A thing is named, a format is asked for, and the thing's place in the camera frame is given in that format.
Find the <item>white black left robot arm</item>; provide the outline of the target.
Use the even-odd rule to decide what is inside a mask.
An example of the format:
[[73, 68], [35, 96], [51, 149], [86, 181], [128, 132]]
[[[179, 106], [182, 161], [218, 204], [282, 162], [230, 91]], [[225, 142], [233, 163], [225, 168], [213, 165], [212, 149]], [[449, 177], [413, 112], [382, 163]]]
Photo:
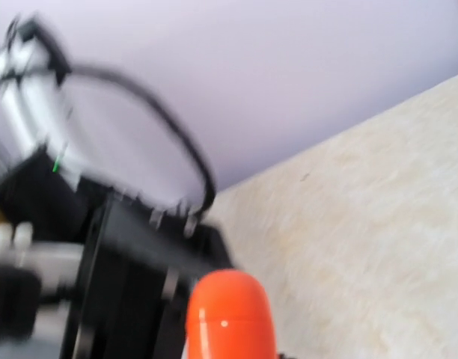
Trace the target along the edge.
[[[202, 204], [160, 209], [92, 179], [68, 125], [69, 76], [117, 85], [153, 110], [195, 163]], [[192, 288], [232, 266], [220, 232], [202, 223], [216, 187], [189, 134], [128, 76], [70, 64], [36, 18], [7, 30], [0, 91], [23, 154], [0, 175], [0, 341], [27, 340], [41, 310], [67, 302], [61, 358], [186, 358]]]

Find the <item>red round case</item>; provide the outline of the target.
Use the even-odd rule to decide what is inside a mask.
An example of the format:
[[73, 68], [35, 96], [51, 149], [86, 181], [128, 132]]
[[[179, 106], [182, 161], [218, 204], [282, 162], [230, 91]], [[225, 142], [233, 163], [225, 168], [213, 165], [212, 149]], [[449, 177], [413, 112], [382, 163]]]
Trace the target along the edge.
[[214, 271], [192, 290], [186, 316], [188, 358], [278, 357], [269, 299], [251, 275]]

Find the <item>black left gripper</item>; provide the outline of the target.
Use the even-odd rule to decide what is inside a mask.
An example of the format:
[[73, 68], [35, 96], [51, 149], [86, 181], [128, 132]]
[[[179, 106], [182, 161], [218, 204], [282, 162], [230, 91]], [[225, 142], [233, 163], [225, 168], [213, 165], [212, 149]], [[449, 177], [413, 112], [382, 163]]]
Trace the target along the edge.
[[233, 267], [217, 227], [82, 179], [85, 242], [62, 358], [181, 358], [196, 281]]

